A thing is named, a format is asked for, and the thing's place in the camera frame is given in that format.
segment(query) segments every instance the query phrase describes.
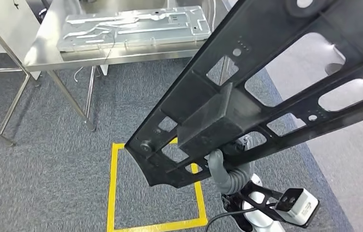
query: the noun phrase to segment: black cable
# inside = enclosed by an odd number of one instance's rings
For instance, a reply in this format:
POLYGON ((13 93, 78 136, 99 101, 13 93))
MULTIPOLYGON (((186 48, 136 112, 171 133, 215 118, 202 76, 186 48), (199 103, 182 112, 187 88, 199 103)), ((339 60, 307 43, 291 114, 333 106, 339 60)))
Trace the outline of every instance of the black cable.
MULTIPOLYGON (((266 207, 271 207, 271 206, 275 206, 276 203, 270 203, 270 204, 267 204, 266 207)), ((207 223, 206 227, 204 228, 204 232, 207 232, 209 230, 209 227, 210 225, 216 221, 217 219, 219 218, 223 218, 225 216, 231 216, 231 215, 236 215, 236 214, 245 214, 245 213, 248 213, 248 212, 252 212, 252 211, 256 211, 258 209, 256 208, 251 208, 251 209, 246 209, 246 210, 240 210, 240 211, 236 211, 236 212, 229 212, 229 213, 222 213, 222 214, 219 214, 219 215, 216 215, 214 217, 212 217, 210 219, 210 221, 207 223)))

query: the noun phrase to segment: rectangular cutout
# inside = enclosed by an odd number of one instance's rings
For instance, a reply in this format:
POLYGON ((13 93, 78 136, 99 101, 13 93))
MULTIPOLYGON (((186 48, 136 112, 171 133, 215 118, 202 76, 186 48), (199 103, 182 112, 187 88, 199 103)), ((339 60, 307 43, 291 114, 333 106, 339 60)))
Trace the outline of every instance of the rectangular cutout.
POLYGON ((326 111, 340 111, 363 101, 363 79, 349 81, 322 95, 318 104, 326 111))
POLYGON ((248 79, 245 88, 265 106, 274 107, 334 74, 345 62, 344 55, 336 49, 336 45, 318 33, 308 33, 265 66, 281 95, 281 101, 272 101, 264 89, 255 88, 260 84, 272 88, 259 74, 248 79))
POLYGON ((267 124, 267 127, 278 136, 284 136, 303 126, 305 126, 304 121, 296 118, 292 113, 287 113, 267 124))
POLYGON ((247 150, 250 150, 251 148, 260 146, 267 142, 266 137, 257 131, 252 131, 248 133, 247 135, 245 135, 245 138, 247 140, 247 150))
POLYGON ((219 86, 231 78, 239 68, 234 65, 233 60, 223 56, 206 74, 206 76, 219 86))
POLYGON ((179 163, 189 157, 186 153, 179 149, 177 144, 167 144, 162 148, 162 153, 176 163, 179 163))
POLYGON ((177 126, 177 123, 175 121, 173 121, 171 118, 169 117, 165 117, 160 123, 159 123, 159 128, 170 132, 172 129, 174 129, 177 126))

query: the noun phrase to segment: bolt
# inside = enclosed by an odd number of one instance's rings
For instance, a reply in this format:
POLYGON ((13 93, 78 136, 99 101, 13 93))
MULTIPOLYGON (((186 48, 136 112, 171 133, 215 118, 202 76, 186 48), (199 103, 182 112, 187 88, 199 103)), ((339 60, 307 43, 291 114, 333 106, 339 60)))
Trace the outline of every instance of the bolt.
POLYGON ((153 148, 151 147, 151 145, 150 145, 150 142, 149 142, 149 141, 143 141, 143 142, 140 144, 140 148, 141 148, 143 151, 146 151, 146 152, 151 152, 151 151, 153 151, 153 148))

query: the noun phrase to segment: small round hole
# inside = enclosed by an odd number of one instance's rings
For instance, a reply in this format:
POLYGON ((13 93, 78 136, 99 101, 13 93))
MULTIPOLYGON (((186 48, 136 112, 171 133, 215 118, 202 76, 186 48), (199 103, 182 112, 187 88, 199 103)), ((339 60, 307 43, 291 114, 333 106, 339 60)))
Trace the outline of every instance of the small round hole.
POLYGON ((308 120, 314 122, 315 120, 317 120, 317 116, 316 115, 310 115, 310 116, 308 116, 308 120))
POLYGON ((314 0, 297 0, 297 6, 300 8, 307 8, 309 7, 314 0))
POLYGON ((233 50, 233 55, 238 57, 241 54, 242 54, 242 51, 240 49, 236 48, 236 49, 233 50))

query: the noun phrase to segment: screw hole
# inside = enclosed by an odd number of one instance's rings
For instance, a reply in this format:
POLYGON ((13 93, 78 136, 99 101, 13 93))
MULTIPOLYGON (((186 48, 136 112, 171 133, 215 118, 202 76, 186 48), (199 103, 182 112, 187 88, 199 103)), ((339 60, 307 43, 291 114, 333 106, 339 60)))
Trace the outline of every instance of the screw hole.
POLYGON ((241 54, 242 54, 242 51, 240 49, 236 48, 236 49, 233 50, 233 55, 234 56, 238 57, 241 54))
POLYGON ((317 116, 316 115, 310 115, 310 116, 308 116, 308 120, 314 122, 315 120, 317 120, 317 116))

